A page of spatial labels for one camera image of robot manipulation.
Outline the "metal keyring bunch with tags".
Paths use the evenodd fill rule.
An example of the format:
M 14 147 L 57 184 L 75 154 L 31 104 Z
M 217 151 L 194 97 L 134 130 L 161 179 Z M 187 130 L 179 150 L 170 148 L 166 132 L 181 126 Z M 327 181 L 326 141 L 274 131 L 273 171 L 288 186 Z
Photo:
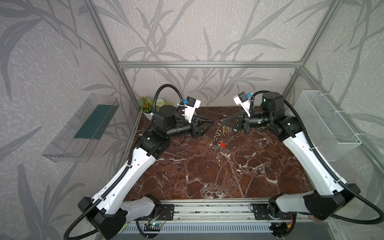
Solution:
M 221 151 L 226 147 L 226 140 L 225 138 L 229 133 L 231 133 L 233 130 L 232 127 L 226 126 L 224 124 L 223 120 L 219 120 L 218 122 L 218 128 L 215 132 L 212 147 L 215 152 Z

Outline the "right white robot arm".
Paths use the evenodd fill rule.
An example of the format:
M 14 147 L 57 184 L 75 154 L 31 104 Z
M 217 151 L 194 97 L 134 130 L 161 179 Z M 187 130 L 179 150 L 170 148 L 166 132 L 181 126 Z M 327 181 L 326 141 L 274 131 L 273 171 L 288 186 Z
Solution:
M 269 200 L 272 218 L 283 213 L 309 214 L 325 220 L 360 194 L 356 184 L 349 184 L 326 161 L 309 137 L 302 118 L 277 92 L 260 91 L 262 112 L 254 111 L 255 94 L 241 92 L 234 96 L 242 111 L 223 120 L 223 125 L 248 134 L 252 128 L 266 127 L 295 155 L 310 179 L 313 190 L 301 194 L 277 195 Z

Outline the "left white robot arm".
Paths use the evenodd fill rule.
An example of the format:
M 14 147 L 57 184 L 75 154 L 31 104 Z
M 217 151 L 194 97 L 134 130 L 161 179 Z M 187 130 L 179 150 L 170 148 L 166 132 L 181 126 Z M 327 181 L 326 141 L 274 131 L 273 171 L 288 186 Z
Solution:
M 70 225 L 64 234 L 71 240 L 70 232 L 83 219 L 95 228 L 93 231 L 77 236 L 85 239 L 100 233 L 104 239 L 116 236 L 126 224 L 142 217 L 155 218 L 159 214 L 161 202 L 155 197 L 143 197 L 124 203 L 124 199 L 145 171 L 170 147 L 174 137 L 190 135 L 203 136 L 214 122 L 195 113 L 190 106 L 162 106 L 152 114 L 150 124 L 133 143 L 128 159 L 115 176 L 93 197 L 84 197 L 78 203 L 82 214 Z

